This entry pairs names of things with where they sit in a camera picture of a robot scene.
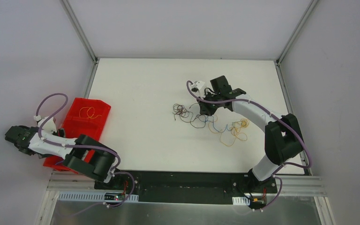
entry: white tabletop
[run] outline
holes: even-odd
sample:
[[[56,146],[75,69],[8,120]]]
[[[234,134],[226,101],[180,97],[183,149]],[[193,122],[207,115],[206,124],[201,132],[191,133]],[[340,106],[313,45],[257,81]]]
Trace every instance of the white tabletop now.
[[[232,147],[207,127],[196,129],[173,118],[173,104],[196,103],[186,81],[205,81],[225,75],[233,89],[241,88],[270,110],[287,114],[278,75],[272,61],[101,59],[90,99],[111,105],[100,142],[121,157],[122,170],[247,172],[264,156],[264,132],[256,125],[243,129],[247,141]],[[199,106],[190,111],[198,114]],[[217,129],[243,117],[227,109],[216,112]],[[224,133],[222,141],[232,143]],[[290,160],[301,163],[299,155]],[[303,174],[295,166],[280,173]]]

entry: red tray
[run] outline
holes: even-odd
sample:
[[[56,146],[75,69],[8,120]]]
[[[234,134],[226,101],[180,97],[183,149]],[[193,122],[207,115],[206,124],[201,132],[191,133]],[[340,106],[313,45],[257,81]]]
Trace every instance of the red tray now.
[[[87,135],[96,141],[100,139],[111,106],[101,100],[93,100],[76,97],[69,109],[63,123],[66,138],[76,138],[79,135]],[[94,151],[90,150],[84,159],[89,162]],[[45,159],[43,166],[51,167],[58,171],[72,171],[60,165],[63,159],[51,156]]]

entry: cable connector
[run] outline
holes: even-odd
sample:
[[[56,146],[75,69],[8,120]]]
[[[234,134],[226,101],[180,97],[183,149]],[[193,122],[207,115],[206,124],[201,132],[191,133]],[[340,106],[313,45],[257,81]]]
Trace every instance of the cable connector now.
[[[34,116],[34,120],[38,123],[42,119],[41,115]]]

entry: white wall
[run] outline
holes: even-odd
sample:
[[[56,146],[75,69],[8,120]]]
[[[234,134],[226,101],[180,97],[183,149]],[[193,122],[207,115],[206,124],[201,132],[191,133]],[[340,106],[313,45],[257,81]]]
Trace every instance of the white wall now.
[[[337,224],[360,224],[360,0],[322,0],[282,72]]]
[[[65,92],[70,102],[81,96],[91,67],[58,0],[0,0],[0,224],[34,224],[51,171],[6,142],[5,132],[33,125],[48,94]],[[41,113],[62,101],[52,99]]]
[[[70,0],[98,57],[276,59],[310,0]]]

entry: robotic arm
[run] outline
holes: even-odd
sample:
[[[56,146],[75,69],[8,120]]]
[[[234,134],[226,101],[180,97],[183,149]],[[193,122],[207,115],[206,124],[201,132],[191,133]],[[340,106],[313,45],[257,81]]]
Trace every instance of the robotic arm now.
[[[245,91],[239,88],[233,90],[225,76],[210,81],[213,90],[208,90],[202,81],[188,82],[190,83],[191,90],[190,87],[187,88],[196,98],[201,115],[212,116],[218,108],[224,107],[248,118],[265,133],[265,156],[247,173],[248,190],[263,185],[282,168],[284,162],[303,151],[301,142],[293,133],[296,132],[301,138],[299,123],[294,115],[288,114],[281,118],[279,113],[251,101]]]

